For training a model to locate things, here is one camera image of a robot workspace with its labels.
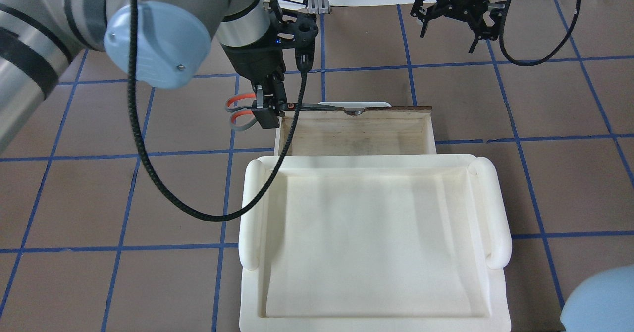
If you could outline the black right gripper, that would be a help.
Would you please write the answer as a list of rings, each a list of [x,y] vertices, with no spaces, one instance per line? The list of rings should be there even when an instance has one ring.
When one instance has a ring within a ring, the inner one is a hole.
[[[498,39],[505,5],[505,1],[490,0],[414,0],[411,17],[421,26],[420,38],[425,37],[430,21],[439,17],[466,23],[474,33],[468,51],[472,54],[481,40]]]

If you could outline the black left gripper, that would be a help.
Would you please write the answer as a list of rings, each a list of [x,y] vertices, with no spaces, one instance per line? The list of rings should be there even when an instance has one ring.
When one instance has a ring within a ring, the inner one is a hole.
[[[299,72],[313,69],[318,35],[315,14],[283,9],[277,0],[256,0],[220,23],[220,45],[256,95],[252,113],[262,129],[279,128],[287,104],[283,50],[293,49]],[[268,86],[267,94],[263,88]]]

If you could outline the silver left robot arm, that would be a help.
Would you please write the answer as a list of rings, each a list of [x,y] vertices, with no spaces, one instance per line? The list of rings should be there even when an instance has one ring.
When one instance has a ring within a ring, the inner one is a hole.
[[[1,148],[6,149],[83,49],[106,52],[134,79],[156,88],[184,86],[217,39],[235,72],[249,80],[253,104],[231,110],[232,127],[279,126],[287,104],[282,52],[294,49],[301,72],[314,63],[314,14],[277,0],[0,0]]]

